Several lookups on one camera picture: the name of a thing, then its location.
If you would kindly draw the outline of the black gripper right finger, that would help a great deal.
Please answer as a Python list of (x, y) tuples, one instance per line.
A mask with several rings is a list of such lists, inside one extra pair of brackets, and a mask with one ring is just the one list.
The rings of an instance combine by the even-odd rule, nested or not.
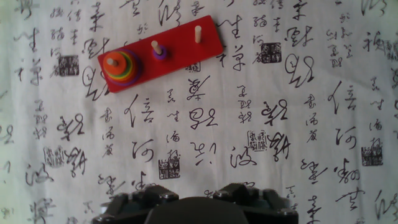
[(213, 193), (212, 198), (237, 206), (248, 223), (299, 223), (299, 214), (290, 207), (289, 200), (272, 189), (231, 183)]

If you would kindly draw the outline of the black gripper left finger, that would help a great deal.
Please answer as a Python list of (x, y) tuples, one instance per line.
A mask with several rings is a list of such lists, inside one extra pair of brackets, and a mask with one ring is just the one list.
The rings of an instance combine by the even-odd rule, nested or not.
[(102, 213), (92, 219), (94, 224), (144, 223), (151, 209), (179, 200), (179, 195), (161, 185), (150, 185), (133, 193), (120, 193), (101, 204)]

